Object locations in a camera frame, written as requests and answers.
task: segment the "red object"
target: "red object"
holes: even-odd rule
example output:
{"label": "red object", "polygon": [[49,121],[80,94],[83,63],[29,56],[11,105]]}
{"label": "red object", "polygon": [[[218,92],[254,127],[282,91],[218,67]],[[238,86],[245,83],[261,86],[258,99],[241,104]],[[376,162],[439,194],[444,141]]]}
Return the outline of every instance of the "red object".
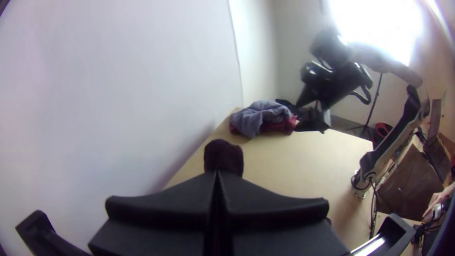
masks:
{"label": "red object", "polygon": [[[259,132],[263,133],[263,132],[276,131],[276,132],[281,132],[281,133],[290,135],[295,129],[296,121],[297,121],[297,117],[292,116],[289,119],[285,119],[281,123],[264,122],[264,123],[262,123],[261,128],[259,129]],[[229,131],[233,134],[241,134],[240,131],[235,126],[233,126],[231,123],[229,123]]]}

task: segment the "black fabric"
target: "black fabric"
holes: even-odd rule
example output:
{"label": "black fabric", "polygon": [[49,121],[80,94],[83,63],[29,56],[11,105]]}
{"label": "black fabric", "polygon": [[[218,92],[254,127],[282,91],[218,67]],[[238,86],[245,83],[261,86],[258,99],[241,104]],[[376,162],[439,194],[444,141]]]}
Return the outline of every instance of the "black fabric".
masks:
{"label": "black fabric", "polygon": [[242,148],[223,139],[214,139],[204,147],[204,171],[222,170],[239,177],[243,175]]}

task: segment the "black cable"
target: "black cable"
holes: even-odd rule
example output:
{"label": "black cable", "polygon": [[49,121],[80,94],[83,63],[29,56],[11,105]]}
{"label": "black cable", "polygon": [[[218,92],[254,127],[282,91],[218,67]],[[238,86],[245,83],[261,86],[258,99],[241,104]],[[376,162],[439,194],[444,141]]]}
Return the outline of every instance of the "black cable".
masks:
{"label": "black cable", "polygon": [[354,184],[354,177],[355,177],[355,175],[351,177],[351,185],[352,185],[353,188],[355,188],[355,189],[357,189],[357,190],[365,190],[365,189],[368,187],[368,185],[366,185],[364,188],[359,188],[359,187],[357,187],[357,186]]}
{"label": "black cable", "polygon": [[371,106],[371,109],[370,109],[370,114],[368,114],[368,119],[366,120],[364,129],[362,130],[362,133],[360,134],[359,137],[362,137],[362,135],[368,128],[368,124],[370,123],[370,119],[371,119],[371,115],[373,114],[374,106],[376,105],[376,101],[378,100],[378,97],[379,97],[379,88],[381,86],[381,81],[382,81],[382,73],[381,73],[381,75],[379,75],[378,88],[376,89],[376,95],[374,96],[373,105]]}
{"label": "black cable", "polygon": [[375,186],[373,185],[373,179],[370,177],[370,185],[373,187],[374,194],[371,197],[371,215],[370,215],[370,239],[374,237],[374,228],[376,226],[376,215],[377,215],[377,209],[376,209],[376,203],[374,202],[374,197],[376,197],[376,200],[378,199],[378,193],[376,191]]}

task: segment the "sunlight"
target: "sunlight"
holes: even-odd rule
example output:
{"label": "sunlight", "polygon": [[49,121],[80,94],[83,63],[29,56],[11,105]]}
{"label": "sunlight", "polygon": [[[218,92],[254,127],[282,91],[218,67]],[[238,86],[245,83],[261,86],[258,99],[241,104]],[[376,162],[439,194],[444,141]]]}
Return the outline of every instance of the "sunlight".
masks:
{"label": "sunlight", "polygon": [[415,0],[329,0],[329,4],[344,40],[378,47],[409,65],[422,29]]}

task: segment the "desk surface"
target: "desk surface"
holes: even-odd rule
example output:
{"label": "desk surface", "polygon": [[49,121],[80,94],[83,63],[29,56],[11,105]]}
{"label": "desk surface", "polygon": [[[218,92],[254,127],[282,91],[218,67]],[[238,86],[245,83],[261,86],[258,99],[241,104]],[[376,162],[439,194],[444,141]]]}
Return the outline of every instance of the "desk surface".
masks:
{"label": "desk surface", "polygon": [[370,141],[334,130],[261,134],[249,140],[229,132],[226,118],[166,187],[204,171],[204,147],[222,138],[242,147],[243,178],[278,194],[329,201],[328,217],[335,233],[352,250],[368,240],[372,192],[365,199],[351,194],[350,178],[360,158],[372,149]]}

